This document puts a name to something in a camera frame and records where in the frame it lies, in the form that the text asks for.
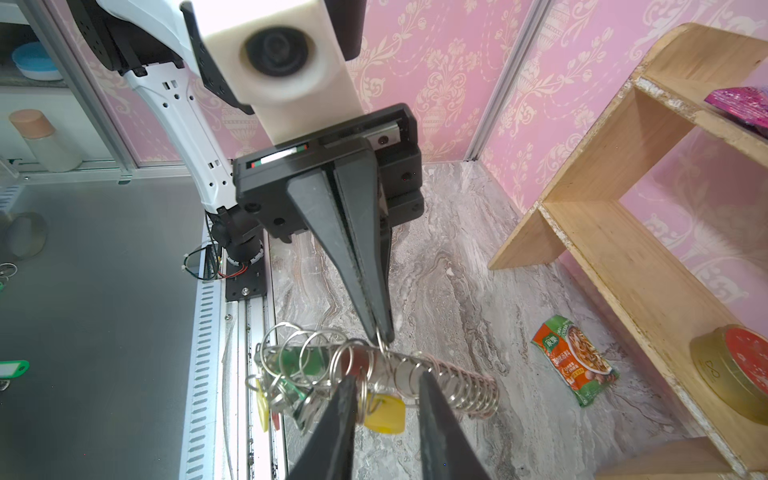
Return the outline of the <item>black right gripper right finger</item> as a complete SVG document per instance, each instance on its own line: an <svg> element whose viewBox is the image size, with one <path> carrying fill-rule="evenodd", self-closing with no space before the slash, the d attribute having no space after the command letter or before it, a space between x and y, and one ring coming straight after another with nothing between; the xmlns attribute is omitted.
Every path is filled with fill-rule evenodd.
<svg viewBox="0 0 768 480"><path fill-rule="evenodd" d="M488 479L436 378L419 379L419 433L423 479Z"/></svg>

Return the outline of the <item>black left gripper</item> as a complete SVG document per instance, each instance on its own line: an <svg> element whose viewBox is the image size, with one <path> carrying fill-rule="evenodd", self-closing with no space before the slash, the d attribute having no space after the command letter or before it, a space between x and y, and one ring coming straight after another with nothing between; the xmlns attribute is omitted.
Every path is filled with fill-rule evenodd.
<svg viewBox="0 0 768 480"><path fill-rule="evenodd" d="M235 163L239 206L284 242L310 230L383 345L395 333L381 233L423 213L421 158L416 116L396 104Z"/></svg>

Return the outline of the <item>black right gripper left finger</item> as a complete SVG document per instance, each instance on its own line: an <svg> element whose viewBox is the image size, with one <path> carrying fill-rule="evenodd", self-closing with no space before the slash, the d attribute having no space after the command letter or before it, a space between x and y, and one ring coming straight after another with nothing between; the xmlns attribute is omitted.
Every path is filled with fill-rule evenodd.
<svg viewBox="0 0 768 480"><path fill-rule="evenodd" d="M336 388L287 479L350 479L357 416L357 380L355 376L348 375Z"/></svg>

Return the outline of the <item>yellow key tag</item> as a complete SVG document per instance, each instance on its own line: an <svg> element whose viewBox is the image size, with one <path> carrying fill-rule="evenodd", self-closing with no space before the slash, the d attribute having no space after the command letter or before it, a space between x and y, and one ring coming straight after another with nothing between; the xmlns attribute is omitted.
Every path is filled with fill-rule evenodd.
<svg viewBox="0 0 768 480"><path fill-rule="evenodd" d="M255 392L259 423L262 431L267 433L271 422L270 407L265 391L259 380L255 381Z"/></svg>
<svg viewBox="0 0 768 480"><path fill-rule="evenodd" d="M366 410L363 425L379 434L401 434L406 426L406 405L398 397L375 394Z"/></svg>

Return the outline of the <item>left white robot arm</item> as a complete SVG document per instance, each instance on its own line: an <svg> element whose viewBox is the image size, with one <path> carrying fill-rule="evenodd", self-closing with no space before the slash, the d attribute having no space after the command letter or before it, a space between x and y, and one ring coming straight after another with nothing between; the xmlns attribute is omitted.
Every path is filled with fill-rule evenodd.
<svg viewBox="0 0 768 480"><path fill-rule="evenodd" d="M362 1L73 1L100 62L152 109L181 156L215 241L241 269L314 235L369 340L394 341L392 230L422 215L415 115L365 113L347 64L361 50ZM225 157L187 83L197 75L255 116L270 146Z"/></svg>

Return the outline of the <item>green orange snack packet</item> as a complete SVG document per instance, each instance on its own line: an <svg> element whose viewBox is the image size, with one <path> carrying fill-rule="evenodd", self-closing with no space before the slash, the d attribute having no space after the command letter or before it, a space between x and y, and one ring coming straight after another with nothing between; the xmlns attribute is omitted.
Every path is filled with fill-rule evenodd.
<svg viewBox="0 0 768 480"><path fill-rule="evenodd" d="M581 407L586 407L620 375L571 320L553 316L542 323L532 343L548 358Z"/></svg>

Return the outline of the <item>white bottle tan cap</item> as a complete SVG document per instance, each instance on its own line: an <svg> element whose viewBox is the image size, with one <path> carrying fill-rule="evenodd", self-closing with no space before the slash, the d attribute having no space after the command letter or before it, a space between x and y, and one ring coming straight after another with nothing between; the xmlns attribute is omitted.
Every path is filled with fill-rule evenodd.
<svg viewBox="0 0 768 480"><path fill-rule="evenodd" d="M24 139L37 162L47 171L68 172L82 164L81 150L59 132L42 111L17 110L9 114L8 120Z"/></svg>

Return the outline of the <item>round red gold tin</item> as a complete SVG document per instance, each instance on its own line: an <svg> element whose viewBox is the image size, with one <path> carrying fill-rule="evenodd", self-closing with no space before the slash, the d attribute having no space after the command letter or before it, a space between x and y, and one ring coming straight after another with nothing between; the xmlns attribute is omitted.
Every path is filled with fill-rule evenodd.
<svg viewBox="0 0 768 480"><path fill-rule="evenodd" d="M691 359L709 388L750 421L767 424L767 339L731 324L694 338Z"/></svg>

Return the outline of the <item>spare green key tag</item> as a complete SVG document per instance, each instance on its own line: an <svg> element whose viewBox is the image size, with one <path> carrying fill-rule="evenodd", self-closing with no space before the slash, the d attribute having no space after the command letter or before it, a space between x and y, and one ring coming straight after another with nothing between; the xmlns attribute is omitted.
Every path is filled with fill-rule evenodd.
<svg viewBox="0 0 768 480"><path fill-rule="evenodd" d="M10 380L24 375L30 367L27 360L12 360L0 362L0 379Z"/></svg>

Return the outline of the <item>blue bowl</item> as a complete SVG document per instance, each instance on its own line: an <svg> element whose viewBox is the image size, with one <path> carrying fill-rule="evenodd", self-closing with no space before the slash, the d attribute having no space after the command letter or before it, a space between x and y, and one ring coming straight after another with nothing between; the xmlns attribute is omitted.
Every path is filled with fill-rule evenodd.
<svg viewBox="0 0 768 480"><path fill-rule="evenodd" d="M43 82L63 79L41 42L30 42L17 47L12 52L11 59L19 72L28 79Z"/></svg>

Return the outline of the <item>pink snack packet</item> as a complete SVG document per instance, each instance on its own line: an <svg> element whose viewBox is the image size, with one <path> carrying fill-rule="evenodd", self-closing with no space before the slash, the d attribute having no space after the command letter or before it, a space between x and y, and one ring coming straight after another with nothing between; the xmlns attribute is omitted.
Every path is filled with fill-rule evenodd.
<svg viewBox="0 0 768 480"><path fill-rule="evenodd" d="M767 137L767 87L742 86L714 90L704 101Z"/></svg>

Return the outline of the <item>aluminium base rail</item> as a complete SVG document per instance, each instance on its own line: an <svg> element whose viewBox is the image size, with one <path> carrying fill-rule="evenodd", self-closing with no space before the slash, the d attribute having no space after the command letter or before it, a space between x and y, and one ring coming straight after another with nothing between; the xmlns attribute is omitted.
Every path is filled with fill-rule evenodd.
<svg viewBox="0 0 768 480"><path fill-rule="evenodd" d="M184 265L194 273L196 295L178 476L283 479L284 424L260 423L257 395L247 385L257 346L276 324L271 273L264 273L264 293L231 299L223 279L208 277L204 247Z"/></svg>

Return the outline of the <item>aluminium corner post left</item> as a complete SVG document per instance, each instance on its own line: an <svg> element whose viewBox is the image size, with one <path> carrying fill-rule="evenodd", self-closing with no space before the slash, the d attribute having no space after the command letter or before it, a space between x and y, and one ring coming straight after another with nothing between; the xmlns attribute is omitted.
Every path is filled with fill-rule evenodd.
<svg viewBox="0 0 768 480"><path fill-rule="evenodd" d="M519 73L522 71L526 56L535 43L541 28L554 2L552 0L536 0L522 24L521 33L513 45L512 52L504 64L501 75L492 91L478 127L468 146L463 160L477 161L486 147L493 127L500 117L504 103L515 86Z"/></svg>

